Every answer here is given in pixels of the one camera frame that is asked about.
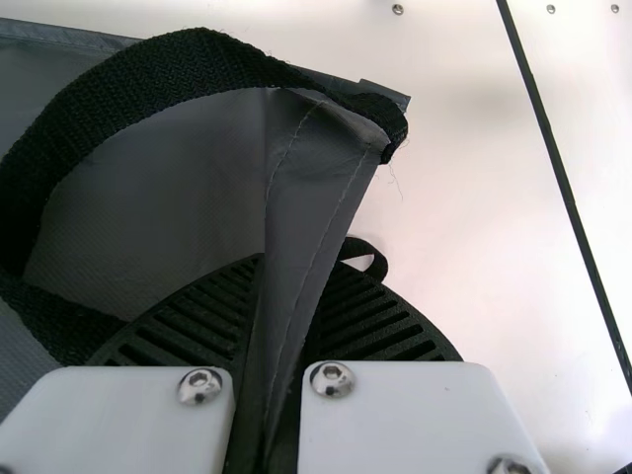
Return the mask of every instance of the white panel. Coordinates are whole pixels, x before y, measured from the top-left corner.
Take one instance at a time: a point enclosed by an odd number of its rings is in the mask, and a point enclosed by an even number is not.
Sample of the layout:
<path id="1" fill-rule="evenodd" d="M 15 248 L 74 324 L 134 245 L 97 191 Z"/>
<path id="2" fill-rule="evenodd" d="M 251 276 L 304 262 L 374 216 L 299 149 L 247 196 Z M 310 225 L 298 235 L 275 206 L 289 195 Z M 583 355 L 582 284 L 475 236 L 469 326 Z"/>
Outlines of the white panel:
<path id="1" fill-rule="evenodd" d="M 481 365 L 345 362 L 355 389 L 329 399 L 310 384 L 319 364 L 303 376 L 298 474 L 483 474 L 503 454 L 548 472 Z"/>
<path id="2" fill-rule="evenodd" d="M 548 4 L 555 14 L 547 13 Z M 510 6 L 631 354 L 632 1 L 512 0 Z M 599 390 L 599 402 L 610 408 L 597 417 L 589 411 L 598 430 L 587 440 L 621 466 L 632 461 L 629 395 Z"/>
<path id="3" fill-rule="evenodd" d="M 16 474 L 220 474 L 234 401 L 180 403 L 190 367 L 71 367 L 43 377 L 0 425 L 0 465 Z"/>
<path id="4" fill-rule="evenodd" d="M 391 3 L 4 0 L 1 14 L 137 37 L 207 26 L 411 95 L 409 140 L 353 232 L 388 257 L 391 288 L 492 369 L 553 472 L 614 471 L 632 403 L 496 3 Z"/>

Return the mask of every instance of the small screw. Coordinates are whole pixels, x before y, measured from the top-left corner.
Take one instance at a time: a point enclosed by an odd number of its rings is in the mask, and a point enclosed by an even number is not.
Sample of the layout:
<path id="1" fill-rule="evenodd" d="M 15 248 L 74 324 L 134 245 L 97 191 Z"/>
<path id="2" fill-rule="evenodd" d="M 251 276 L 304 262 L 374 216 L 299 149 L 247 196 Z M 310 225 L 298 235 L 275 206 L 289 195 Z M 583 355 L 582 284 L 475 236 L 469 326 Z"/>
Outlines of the small screw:
<path id="1" fill-rule="evenodd" d="M 310 381 L 314 391 L 326 398 L 346 397 L 356 385 L 354 373 L 339 362 L 321 363 L 312 371 Z"/>
<path id="2" fill-rule="evenodd" d="M 178 400 L 185 405 L 212 401 L 221 392 L 221 375 L 210 368 L 192 370 L 178 384 Z"/>
<path id="3" fill-rule="evenodd" d="M 487 474 L 540 474 L 540 470 L 515 456 L 497 456 L 490 462 Z"/>

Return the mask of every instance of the stitching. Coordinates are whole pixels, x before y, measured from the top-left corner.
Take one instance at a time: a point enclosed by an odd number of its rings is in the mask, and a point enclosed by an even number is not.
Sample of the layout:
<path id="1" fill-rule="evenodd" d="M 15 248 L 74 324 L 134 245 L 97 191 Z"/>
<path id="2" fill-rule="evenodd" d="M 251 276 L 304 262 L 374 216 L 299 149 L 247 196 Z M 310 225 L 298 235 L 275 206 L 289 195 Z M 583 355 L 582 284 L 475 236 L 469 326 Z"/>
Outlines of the stitching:
<path id="1" fill-rule="evenodd" d="M 305 277 L 303 278 L 303 281 L 300 284 L 300 287 L 298 289 L 298 294 L 296 295 L 296 300 L 294 301 L 294 304 L 292 306 L 292 310 L 290 312 L 293 313 L 296 310 L 296 306 L 298 305 L 298 300 L 300 299 L 300 295 L 303 292 L 303 287 L 305 286 L 305 283 L 307 282 L 307 279 L 309 278 L 309 275 L 311 274 L 312 271 L 312 267 L 314 266 L 314 262 L 316 261 L 316 256 L 320 253 L 322 247 L 323 247 L 323 243 L 325 242 L 325 238 L 327 237 L 327 234 L 329 233 L 329 229 L 331 228 L 332 222 L 334 221 L 334 219 L 336 218 L 336 216 L 338 215 L 338 211 L 340 210 L 340 206 L 343 203 L 343 200 L 345 200 L 345 198 L 347 197 L 347 192 L 349 191 L 349 188 L 351 187 L 352 183 L 356 180 L 356 176 L 357 176 L 357 172 L 359 171 L 360 167 L 362 166 L 362 162 L 364 161 L 364 158 L 366 157 L 366 154 L 368 153 L 368 150 L 370 150 L 372 143 L 369 143 L 366 147 L 366 149 L 364 150 L 364 153 L 362 154 L 362 157 L 359 159 L 359 162 L 357 163 L 357 167 L 355 168 L 354 173 L 352 174 L 352 176 L 349 178 L 349 182 L 347 183 L 347 186 L 345 187 L 345 189 L 343 190 L 340 199 L 338 200 L 338 204 L 336 204 L 336 209 L 334 209 L 334 213 L 332 214 L 331 219 L 329 219 L 329 222 L 327 224 L 327 227 L 325 228 L 325 232 L 323 232 L 323 236 L 320 239 L 320 243 L 318 244 L 318 248 L 316 249 L 316 252 L 314 252 L 314 255 L 311 258 L 311 261 L 309 263 L 309 268 L 307 269 L 307 272 L 305 273 Z M 280 346 L 280 350 L 278 351 L 278 357 L 276 358 L 276 364 L 275 364 L 275 374 L 273 375 L 273 382 L 271 384 L 271 391 L 270 391 L 270 395 L 272 395 L 272 393 L 274 392 L 275 389 L 275 382 L 277 381 L 277 374 L 278 374 L 278 365 L 280 364 L 280 357 L 283 353 L 283 349 L 285 349 L 285 343 L 287 342 L 287 335 L 289 334 L 289 327 L 291 326 L 291 318 L 290 320 L 287 321 L 287 326 L 285 327 L 285 334 L 283 337 L 283 343 L 281 343 Z M 266 407 L 266 415 L 264 416 L 264 418 L 266 419 L 270 413 L 270 405 L 271 405 L 271 399 L 268 398 L 268 406 Z"/>
<path id="2" fill-rule="evenodd" d="M 325 101 L 318 102 L 309 111 L 307 111 L 305 113 L 303 118 L 298 123 L 298 127 L 296 128 L 296 131 L 294 132 L 294 135 L 289 140 L 289 144 L 287 145 L 287 149 L 285 150 L 285 153 L 283 153 L 283 156 L 281 156 L 280 160 L 278 160 L 278 163 L 276 163 L 276 166 L 273 169 L 273 175 L 270 176 L 270 180 L 268 181 L 268 188 L 266 189 L 266 212 L 264 212 L 264 218 L 266 218 L 266 214 L 267 214 L 267 211 L 268 211 L 268 196 L 270 195 L 270 189 L 272 188 L 274 180 L 275 180 L 275 176 L 277 175 L 278 167 L 280 166 L 280 164 L 285 160 L 285 158 L 289 154 L 289 150 L 291 149 L 292 145 L 294 144 L 294 140 L 296 140 L 296 137 L 298 136 L 298 131 L 301 129 L 301 127 L 303 126 L 303 124 L 305 123 L 307 118 L 309 118 L 309 116 L 312 114 L 312 112 L 314 112 L 316 109 L 318 109 L 324 102 Z"/>

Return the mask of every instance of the gray cloth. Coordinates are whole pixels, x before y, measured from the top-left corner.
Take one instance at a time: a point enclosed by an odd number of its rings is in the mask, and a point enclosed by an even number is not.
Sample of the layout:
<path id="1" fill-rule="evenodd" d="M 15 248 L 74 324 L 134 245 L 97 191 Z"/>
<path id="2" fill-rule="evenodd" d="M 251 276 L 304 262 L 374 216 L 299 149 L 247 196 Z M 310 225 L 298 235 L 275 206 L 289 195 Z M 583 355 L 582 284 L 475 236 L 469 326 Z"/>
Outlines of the gray cloth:
<path id="1" fill-rule="evenodd" d="M 0 20 L 0 153 L 63 86 L 133 42 Z M 310 91 L 249 89 L 179 104 L 112 136 L 59 183 L 24 279 L 130 321 L 264 252 L 251 342 L 262 405 L 251 408 L 265 411 L 272 441 L 314 309 L 388 142 L 373 122 Z M 31 356 L 2 360 L 12 366 L 0 371 L 9 387 L 0 419 L 55 367 L 8 318 L 13 347 L 24 341 Z"/>

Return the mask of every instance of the screw head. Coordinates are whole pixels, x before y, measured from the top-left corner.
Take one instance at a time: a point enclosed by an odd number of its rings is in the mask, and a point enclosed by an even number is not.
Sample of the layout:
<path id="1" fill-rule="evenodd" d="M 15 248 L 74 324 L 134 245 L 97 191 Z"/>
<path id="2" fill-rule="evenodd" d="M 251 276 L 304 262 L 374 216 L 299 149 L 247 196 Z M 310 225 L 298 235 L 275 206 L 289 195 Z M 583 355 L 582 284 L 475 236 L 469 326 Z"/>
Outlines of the screw head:
<path id="1" fill-rule="evenodd" d="M 323 362 L 310 375 L 312 388 L 325 398 L 346 397 L 356 386 L 356 376 L 343 363 Z"/>
<path id="2" fill-rule="evenodd" d="M 210 368 L 192 370 L 178 384 L 178 400 L 184 405 L 210 402 L 219 395 L 219 392 L 221 375 Z"/>
<path id="3" fill-rule="evenodd" d="M 516 456 L 502 455 L 493 458 L 487 468 L 487 474 L 540 474 L 540 469 Z"/>

